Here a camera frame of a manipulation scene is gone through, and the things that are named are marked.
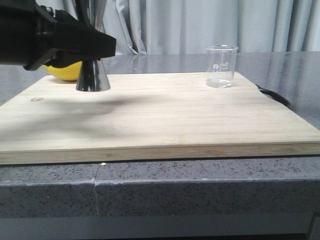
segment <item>lemon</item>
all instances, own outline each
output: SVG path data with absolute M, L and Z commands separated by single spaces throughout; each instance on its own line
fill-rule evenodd
M 53 66 L 43 65 L 43 68 L 53 76 L 65 80 L 65 81 L 76 81 L 78 80 L 82 61 L 78 61 L 66 67 L 57 68 Z

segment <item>curtain fold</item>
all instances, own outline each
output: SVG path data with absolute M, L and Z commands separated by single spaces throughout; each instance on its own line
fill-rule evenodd
M 74 14 L 71 0 L 36 1 Z M 320 0 L 107 0 L 103 23 L 117 55 L 320 51 Z

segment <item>wooden cutting board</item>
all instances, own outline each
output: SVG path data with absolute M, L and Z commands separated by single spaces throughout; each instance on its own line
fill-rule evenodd
M 108 75 L 80 92 L 46 76 L 0 106 L 0 164 L 320 154 L 320 131 L 239 73 Z

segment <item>metal jigger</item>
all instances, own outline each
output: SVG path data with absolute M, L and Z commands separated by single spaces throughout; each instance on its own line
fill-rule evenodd
M 100 31 L 107 0 L 72 0 L 75 14 L 80 22 Z M 82 61 L 76 89 L 99 92 L 110 89 L 110 83 L 101 60 Z

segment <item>gray countertop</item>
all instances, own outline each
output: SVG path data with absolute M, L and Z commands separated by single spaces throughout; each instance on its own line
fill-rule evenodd
M 207 58 L 118 55 L 104 64 L 109 74 L 205 72 Z M 320 52 L 239 53 L 236 71 L 320 129 Z M 0 66 L 0 104 L 45 75 Z M 2 219 L 317 212 L 319 155 L 0 166 Z

